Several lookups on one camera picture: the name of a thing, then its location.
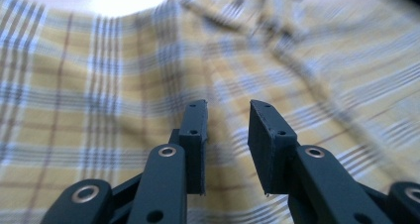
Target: screw hole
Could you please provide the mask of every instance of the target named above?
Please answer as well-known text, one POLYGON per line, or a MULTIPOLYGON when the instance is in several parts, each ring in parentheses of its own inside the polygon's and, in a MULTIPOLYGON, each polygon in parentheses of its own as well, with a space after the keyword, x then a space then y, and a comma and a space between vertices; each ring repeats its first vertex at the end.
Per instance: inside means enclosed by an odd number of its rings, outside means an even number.
POLYGON ((309 151, 309 153, 310 153, 310 154, 312 154, 312 155, 314 155, 314 156, 319 156, 319 155, 321 155, 321 152, 320 152, 320 151, 318 151, 318 150, 310 150, 310 151, 309 151))
POLYGON ((161 157, 171 157, 171 156, 175 155, 175 153, 176 153, 176 149, 172 148, 172 147, 165 147, 165 148, 162 148, 162 149, 158 150, 158 154, 161 157))
POLYGON ((74 203, 85 203, 93 198, 95 198, 99 193, 99 187, 95 185, 86 185, 77 189, 73 195, 71 195, 71 200, 74 203))
POLYGON ((305 153, 314 158, 323 158, 325 154, 316 148, 308 148, 305 150, 305 153))
POLYGON ((148 222, 151 223, 158 223, 161 219, 163 219, 163 212, 159 210, 151 211, 147 216, 148 222))
POLYGON ((411 200, 420 203, 420 189, 413 188, 413 187, 407 187, 405 188, 405 194, 411 198, 411 200))
POLYGON ((356 213, 355 214, 355 219, 362 224, 371 224, 371 220, 370 218, 368 218, 368 216, 362 214, 362 213, 356 213))

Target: bed sheet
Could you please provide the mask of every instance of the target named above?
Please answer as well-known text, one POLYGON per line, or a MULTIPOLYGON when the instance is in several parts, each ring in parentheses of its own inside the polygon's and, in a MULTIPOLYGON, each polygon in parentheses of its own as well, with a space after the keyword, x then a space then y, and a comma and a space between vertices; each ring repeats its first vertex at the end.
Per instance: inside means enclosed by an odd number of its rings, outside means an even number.
POLYGON ((138 174, 196 99, 209 108, 207 194, 188 196, 189 223, 292 223, 286 196, 263 195, 251 99, 361 183, 387 192, 420 181, 412 7, 168 0, 111 18, 0 5, 1 223, 39 223, 79 180, 138 174))

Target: small hole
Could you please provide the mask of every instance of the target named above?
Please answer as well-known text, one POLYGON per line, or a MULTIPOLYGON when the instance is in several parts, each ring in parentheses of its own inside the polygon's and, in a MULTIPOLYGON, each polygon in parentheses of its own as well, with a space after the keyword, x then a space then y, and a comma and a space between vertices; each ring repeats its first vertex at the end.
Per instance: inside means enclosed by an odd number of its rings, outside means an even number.
POLYGON ((305 153, 313 158, 323 158, 325 156, 321 150, 316 148, 308 148, 305 150, 305 153))
POLYGON ((158 150, 158 154, 161 157, 171 157, 171 156, 175 155, 175 153, 176 153, 176 149, 172 148, 172 147, 164 147, 164 148, 161 148, 160 150, 158 150))
POLYGON ((81 190, 81 191, 77 194, 77 197, 78 197, 78 198, 86 198, 86 197, 88 197, 88 196, 92 195, 92 194, 93 194, 93 192, 94 192, 94 190, 93 190, 92 188, 87 188, 87 189, 81 190))
POLYGON ((370 218, 368 218, 368 216, 362 214, 362 213, 356 213, 355 214, 355 219, 362 224, 371 224, 371 220, 370 218))
POLYGON ((413 201, 420 203, 420 189, 414 187, 405 188, 405 194, 413 201))
POLYGON ((321 156, 321 152, 318 150, 310 150, 309 153, 314 156, 321 156))
POLYGON ((172 149, 164 149, 164 150, 162 150, 161 151, 163 154, 165 154, 165 155, 170 155, 170 154, 172 154, 173 153, 173 150, 172 149))
POLYGON ((152 211, 148 214, 148 222, 158 223, 161 219, 163 219, 163 212, 156 210, 152 211))

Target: wrinkled cloth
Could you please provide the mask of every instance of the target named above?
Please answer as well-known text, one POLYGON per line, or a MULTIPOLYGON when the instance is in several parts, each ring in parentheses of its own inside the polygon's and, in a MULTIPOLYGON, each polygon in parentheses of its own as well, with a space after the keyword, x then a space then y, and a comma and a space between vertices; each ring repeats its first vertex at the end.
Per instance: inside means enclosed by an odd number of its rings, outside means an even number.
POLYGON ((209 108, 206 195, 188 196, 188 223, 292 223, 287 196, 263 195, 251 99, 363 184, 420 181, 411 14, 301 0, 169 0, 117 18, 0 5, 0 223, 39 223, 82 179, 142 172, 196 99, 209 108))

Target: checkered cloth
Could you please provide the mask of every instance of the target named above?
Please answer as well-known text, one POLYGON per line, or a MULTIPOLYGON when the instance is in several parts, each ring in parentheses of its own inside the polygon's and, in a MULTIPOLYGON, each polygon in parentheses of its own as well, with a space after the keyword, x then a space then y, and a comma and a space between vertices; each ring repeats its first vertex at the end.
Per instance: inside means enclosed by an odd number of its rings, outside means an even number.
POLYGON ((169 0, 119 18, 0 0, 0 223, 39 223, 85 178, 142 172, 184 106, 209 107, 189 223, 292 223, 247 145, 250 100, 382 192, 419 179, 420 20, 374 5, 169 0))

